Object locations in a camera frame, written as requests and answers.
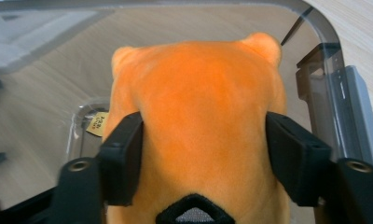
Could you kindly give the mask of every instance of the yellow label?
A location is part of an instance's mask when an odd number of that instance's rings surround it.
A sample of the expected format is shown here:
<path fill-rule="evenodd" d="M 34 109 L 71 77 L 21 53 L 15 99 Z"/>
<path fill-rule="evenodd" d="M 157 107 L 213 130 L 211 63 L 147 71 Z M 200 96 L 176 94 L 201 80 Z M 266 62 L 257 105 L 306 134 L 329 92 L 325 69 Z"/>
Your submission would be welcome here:
<path fill-rule="evenodd" d="M 97 112 L 97 114 L 91 120 L 87 132 L 93 133 L 99 137 L 103 136 L 103 129 L 107 122 L 108 112 Z"/>

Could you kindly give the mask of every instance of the black nose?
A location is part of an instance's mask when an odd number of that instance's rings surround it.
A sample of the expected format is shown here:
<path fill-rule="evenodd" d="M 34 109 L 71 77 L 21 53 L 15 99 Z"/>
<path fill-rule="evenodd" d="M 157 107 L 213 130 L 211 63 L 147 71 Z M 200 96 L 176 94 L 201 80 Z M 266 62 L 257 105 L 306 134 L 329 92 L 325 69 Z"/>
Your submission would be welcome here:
<path fill-rule="evenodd" d="M 222 208 L 199 194 L 190 194 L 157 215 L 157 224 L 234 224 Z"/>

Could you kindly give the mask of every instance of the transparent plastic container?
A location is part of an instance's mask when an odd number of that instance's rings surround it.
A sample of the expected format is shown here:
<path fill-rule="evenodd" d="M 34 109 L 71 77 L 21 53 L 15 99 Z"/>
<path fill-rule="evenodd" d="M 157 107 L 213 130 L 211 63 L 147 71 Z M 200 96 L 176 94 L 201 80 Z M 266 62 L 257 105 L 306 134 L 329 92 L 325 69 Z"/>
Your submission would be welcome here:
<path fill-rule="evenodd" d="M 237 40 L 253 32 L 282 41 L 292 27 L 280 66 L 288 116 L 333 147 L 334 159 L 373 163 L 369 101 L 349 97 L 367 94 L 364 82 L 355 69 L 344 68 L 335 30 L 308 4 L 0 2 L 0 152 L 7 155 L 0 163 L 2 207 L 54 187 L 65 162 L 97 153 L 101 138 L 85 129 L 92 115 L 108 110 L 117 48 Z M 294 223 L 312 221 L 311 209 L 293 209 Z"/>

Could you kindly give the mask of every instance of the plush toy head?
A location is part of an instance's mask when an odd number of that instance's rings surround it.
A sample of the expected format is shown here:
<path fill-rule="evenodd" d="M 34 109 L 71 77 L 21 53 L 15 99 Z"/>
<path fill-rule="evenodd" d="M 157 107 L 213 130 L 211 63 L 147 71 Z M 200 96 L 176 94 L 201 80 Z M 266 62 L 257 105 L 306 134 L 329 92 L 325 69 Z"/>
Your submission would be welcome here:
<path fill-rule="evenodd" d="M 261 33 L 117 50 L 104 139 L 132 112 L 145 127 L 138 189 L 131 206 L 109 207 L 109 223 L 164 223 L 188 203 L 216 209 L 213 219 L 287 223 L 265 135 L 267 112 L 285 112 L 280 58 L 279 44 Z"/>

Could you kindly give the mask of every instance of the light wood surface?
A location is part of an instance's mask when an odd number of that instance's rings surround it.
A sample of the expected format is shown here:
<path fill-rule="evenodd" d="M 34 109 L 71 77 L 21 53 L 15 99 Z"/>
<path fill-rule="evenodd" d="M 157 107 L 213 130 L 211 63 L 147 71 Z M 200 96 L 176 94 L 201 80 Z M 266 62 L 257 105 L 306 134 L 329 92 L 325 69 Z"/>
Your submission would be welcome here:
<path fill-rule="evenodd" d="M 334 25 L 347 65 L 356 65 L 369 88 L 373 106 L 373 0 L 307 0 Z M 297 15 L 252 7 L 121 10 L 92 22 L 83 31 L 27 65 L 0 75 L 0 199 L 9 207 L 51 188 L 65 162 L 72 117 L 80 105 L 108 97 L 110 59 L 121 46 L 146 46 L 188 39 L 232 40 L 255 31 L 282 39 Z M 296 63 L 318 39 L 302 25 L 283 48 L 281 72 L 288 93 L 289 115 L 310 128 L 307 107 L 297 99 Z M 293 223 L 313 223 L 311 209 L 293 206 Z"/>

